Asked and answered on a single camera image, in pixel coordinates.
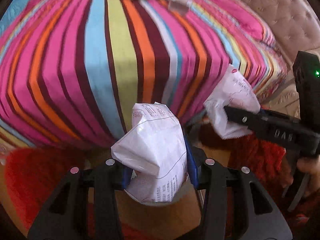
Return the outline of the person's right hand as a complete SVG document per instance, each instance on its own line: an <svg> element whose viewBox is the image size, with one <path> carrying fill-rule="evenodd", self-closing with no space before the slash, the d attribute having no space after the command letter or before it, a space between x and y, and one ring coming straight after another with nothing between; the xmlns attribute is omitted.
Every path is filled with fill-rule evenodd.
<svg viewBox="0 0 320 240"><path fill-rule="evenodd" d="M315 159L301 158L297 162L298 169L309 175L309 182L304 192L307 197L319 190L320 187L320 160L319 156Z"/></svg>

